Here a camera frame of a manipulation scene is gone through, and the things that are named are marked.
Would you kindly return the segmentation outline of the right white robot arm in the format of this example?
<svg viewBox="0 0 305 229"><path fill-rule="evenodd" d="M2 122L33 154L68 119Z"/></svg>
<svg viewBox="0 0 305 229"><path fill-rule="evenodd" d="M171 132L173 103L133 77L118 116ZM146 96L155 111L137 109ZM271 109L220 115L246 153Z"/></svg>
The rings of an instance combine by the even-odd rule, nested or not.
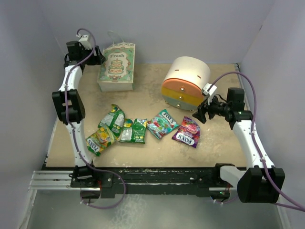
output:
<svg viewBox="0 0 305 229"><path fill-rule="evenodd" d="M276 189L282 187L285 173L275 167L262 146L253 114L244 108L244 90L230 87L224 102L217 97L216 90L215 85L204 86L204 101L193 117L203 124L216 115L224 117L240 143L247 166L241 171L232 164L216 164L212 182L218 187L228 183L236 188L243 203L276 203L279 198Z"/></svg>

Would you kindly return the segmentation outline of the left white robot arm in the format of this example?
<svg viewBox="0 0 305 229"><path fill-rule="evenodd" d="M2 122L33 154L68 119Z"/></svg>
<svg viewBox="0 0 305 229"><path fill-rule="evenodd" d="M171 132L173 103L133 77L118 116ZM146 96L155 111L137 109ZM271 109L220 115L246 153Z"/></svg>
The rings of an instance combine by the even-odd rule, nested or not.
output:
<svg viewBox="0 0 305 229"><path fill-rule="evenodd" d="M70 41L66 43L68 53L64 58L65 76L59 90L52 93L52 100L58 119L69 132L74 153L75 167L69 174L72 187L93 187L98 182L94 173L92 156L86 146L84 104L78 92L80 79L86 65L100 65L104 61L98 46L89 41Z"/></svg>

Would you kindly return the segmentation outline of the purple Fox's berries packet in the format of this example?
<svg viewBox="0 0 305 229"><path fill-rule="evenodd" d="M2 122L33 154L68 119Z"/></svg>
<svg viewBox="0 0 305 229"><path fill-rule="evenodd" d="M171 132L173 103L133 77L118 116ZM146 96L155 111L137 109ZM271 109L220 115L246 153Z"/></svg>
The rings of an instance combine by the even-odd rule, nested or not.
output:
<svg viewBox="0 0 305 229"><path fill-rule="evenodd" d="M197 148L200 136L199 125L193 119L184 116L177 132L172 136L172 140Z"/></svg>

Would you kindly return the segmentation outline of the teal mint blossom Fox's packet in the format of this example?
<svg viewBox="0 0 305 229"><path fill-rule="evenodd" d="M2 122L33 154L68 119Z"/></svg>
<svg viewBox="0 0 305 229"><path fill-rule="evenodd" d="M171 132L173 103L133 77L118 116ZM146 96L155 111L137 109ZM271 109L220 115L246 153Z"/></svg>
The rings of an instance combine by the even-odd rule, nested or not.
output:
<svg viewBox="0 0 305 229"><path fill-rule="evenodd" d="M179 124L166 109L161 110L153 119L147 122L148 130L159 140L178 126Z"/></svg>

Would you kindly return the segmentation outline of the green spring tea Fox's packet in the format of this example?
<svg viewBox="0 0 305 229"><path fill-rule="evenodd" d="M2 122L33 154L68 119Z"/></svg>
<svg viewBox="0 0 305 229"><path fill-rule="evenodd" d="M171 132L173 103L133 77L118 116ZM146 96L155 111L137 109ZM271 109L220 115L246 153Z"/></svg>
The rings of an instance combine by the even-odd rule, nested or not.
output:
<svg viewBox="0 0 305 229"><path fill-rule="evenodd" d="M97 131L86 138L88 150L100 156L102 151L115 143L116 137L106 125L102 125Z"/></svg>

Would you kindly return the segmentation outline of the green cake paper bag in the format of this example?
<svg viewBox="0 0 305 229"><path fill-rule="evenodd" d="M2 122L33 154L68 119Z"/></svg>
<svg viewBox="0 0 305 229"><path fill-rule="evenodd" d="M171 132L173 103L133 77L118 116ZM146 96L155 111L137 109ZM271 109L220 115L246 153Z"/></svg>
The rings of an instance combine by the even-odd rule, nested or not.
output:
<svg viewBox="0 0 305 229"><path fill-rule="evenodd" d="M107 31L112 45L102 51L105 62L101 65L97 83L102 92L132 91L134 80L135 44L125 42L113 31Z"/></svg>

